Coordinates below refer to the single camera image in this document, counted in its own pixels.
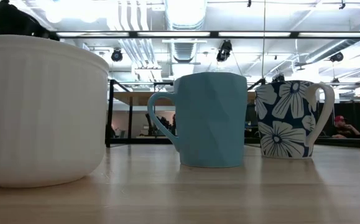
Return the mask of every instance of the ribbed white bowl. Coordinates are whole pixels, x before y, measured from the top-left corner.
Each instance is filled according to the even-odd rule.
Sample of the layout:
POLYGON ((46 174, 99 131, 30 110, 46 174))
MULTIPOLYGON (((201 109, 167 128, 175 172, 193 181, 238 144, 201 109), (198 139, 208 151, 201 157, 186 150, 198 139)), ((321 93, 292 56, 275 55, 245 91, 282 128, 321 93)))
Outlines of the ribbed white bowl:
POLYGON ((0 186, 61 184, 99 165, 107 75, 86 50, 0 35, 0 186))

